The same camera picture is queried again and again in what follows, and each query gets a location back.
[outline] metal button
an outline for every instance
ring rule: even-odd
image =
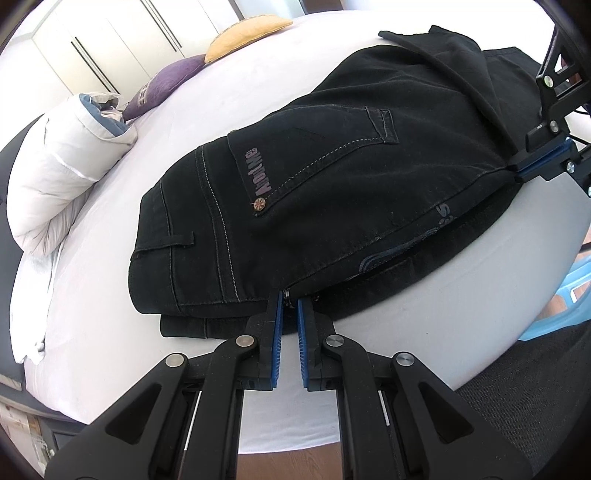
[[[253,203],[252,205],[255,208],[255,212],[260,212],[263,208],[265,208],[266,204],[267,201],[263,197],[259,197],[255,200],[255,203]]]
[[[343,346],[345,339],[340,335],[329,335],[326,337],[326,344],[328,346]]]
[[[240,335],[240,337],[236,339],[236,344],[241,347],[251,346],[254,342],[254,337],[250,335]]]
[[[172,353],[166,357],[166,364],[171,367],[180,367],[184,363],[184,357],[180,353]]]
[[[408,352],[396,355],[396,363],[402,367],[410,367],[414,363],[414,357]]]

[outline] white wardrobe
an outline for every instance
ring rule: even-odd
[[[127,102],[237,21],[224,0],[62,0],[33,41],[72,93],[109,91]]]

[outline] door handle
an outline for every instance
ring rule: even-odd
[[[88,65],[88,68],[92,70],[92,73],[96,75],[99,81],[103,84],[103,86],[107,89],[110,93],[119,93],[119,90],[113,85],[113,83],[109,80],[107,75],[100,69],[94,59],[90,56],[88,51],[84,48],[84,45],[77,37],[74,37],[74,40],[70,42],[74,49],[78,52],[78,55],[82,57],[82,60]]]
[[[178,41],[178,38],[174,35],[173,31],[170,29],[164,18],[162,18],[162,15],[160,15],[160,12],[158,12],[158,9],[154,6],[154,4],[150,0],[139,1],[142,2],[142,5],[150,17],[152,17],[152,20],[154,20],[154,23],[158,26],[162,32],[162,35],[164,35],[166,40],[168,40],[168,43],[170,43],[170,46],[173,48],[173,50],[180,51],[181,48],[183,48],[181,42]]]

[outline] yellow pillow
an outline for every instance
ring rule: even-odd
[[[271,35],[292,23],[292,20],[276,15],[259,15],[258,17],[242,20],[225,29],[213,40],[205,55],[205,63],[219,60],[229,53],[239,50],[259,40],[259,38]]]

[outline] white bed sheet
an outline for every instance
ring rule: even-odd
[[[535,3],[522,1],[535,16]],[[281,34],[204,69],[137,120],[136,145],[96,185],[66,239],[47,321],[46,356],[39,365],[25,363],[27,389],[48,407],[89,423],[167,354],[212,351],[218,340],[162,338],[159,316],[141,315],[131,303],[127,270],[142,195],[196,146],[309,93],[350,53],[387,43],[377,37],[379,30],[425,31],[411,20],[374,12],[298,18]],[[552,29],[546,20],[522,28],[527,42],[532,37],[541,42],[539,52],[528,52],[538,61]],[[509,46],[473,36],[483,48]],[[591,132],[588,119],[577,121],[578,133]],[[369,351],[414,352],[456,388],[535,319],[568,271],[590,221],[590,201],[569,176],[536,179],[456,258],[336,329]],[[338,432],[334,393],[302,389],[297,335],[284,337],[278,388],[246,394],[240,451],[313,447],[337,441]]]

